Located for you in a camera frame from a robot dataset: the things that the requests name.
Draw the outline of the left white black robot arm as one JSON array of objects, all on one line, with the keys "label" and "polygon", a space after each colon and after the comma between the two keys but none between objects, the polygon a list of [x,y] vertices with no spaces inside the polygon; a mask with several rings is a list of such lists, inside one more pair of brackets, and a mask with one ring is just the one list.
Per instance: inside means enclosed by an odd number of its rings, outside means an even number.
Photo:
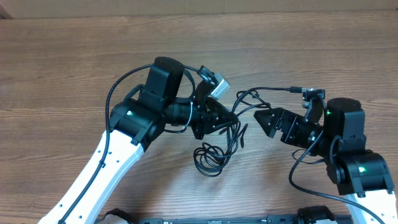
[{"label": "left white black robot arm", "polygon": [[219,99],[231,88],[220,73],[169,57],[145,66],[144,84],[115,107],[105,107],[106,129],[87,165],[41,223],[94,223],[125,173],[166,124],[190,127],[196,139],[238,123]]}]

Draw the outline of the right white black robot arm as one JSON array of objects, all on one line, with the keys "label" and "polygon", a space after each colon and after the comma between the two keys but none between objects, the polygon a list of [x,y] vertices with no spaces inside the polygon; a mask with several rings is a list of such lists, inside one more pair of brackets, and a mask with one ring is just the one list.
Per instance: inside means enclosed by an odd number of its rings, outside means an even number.
[{"label": "right white black robot arm", "polygon": [[354,223],[397,223],[396,195],[385,159],[366,149],[365,112],[358,100],[334,98],[324,101],[313,96],[307,114],[301,116],[283,108],[254,113],[265,134],[272,138],[282,132],[281,141],[304,149],[292,171],[305,156],[320,156],[338,196],[290,184],[299,191],[343,202]]}]

